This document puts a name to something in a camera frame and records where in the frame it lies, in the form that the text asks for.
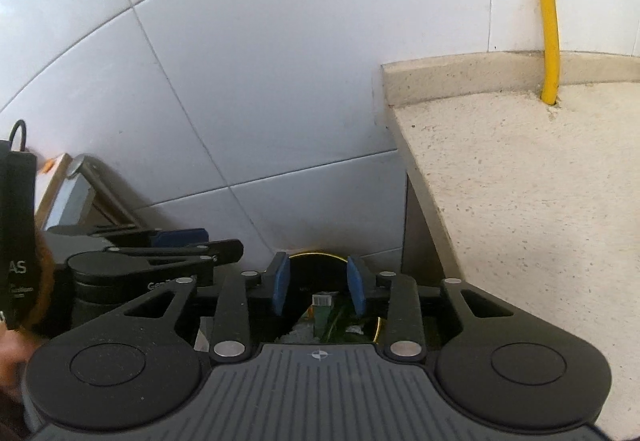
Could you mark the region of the person left hand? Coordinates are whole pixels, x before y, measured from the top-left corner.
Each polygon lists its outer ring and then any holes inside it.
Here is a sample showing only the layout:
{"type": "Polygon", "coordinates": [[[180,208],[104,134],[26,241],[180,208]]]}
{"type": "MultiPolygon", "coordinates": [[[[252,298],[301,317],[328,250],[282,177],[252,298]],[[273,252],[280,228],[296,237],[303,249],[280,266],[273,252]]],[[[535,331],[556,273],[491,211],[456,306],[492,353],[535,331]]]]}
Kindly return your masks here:
{"type": "Polygon", "coordinates": [[[27,329],[8,329],[1,324],[0,377],[1,392],[14,401],[22,401],[23,369],[44,340],[27,329]]]}

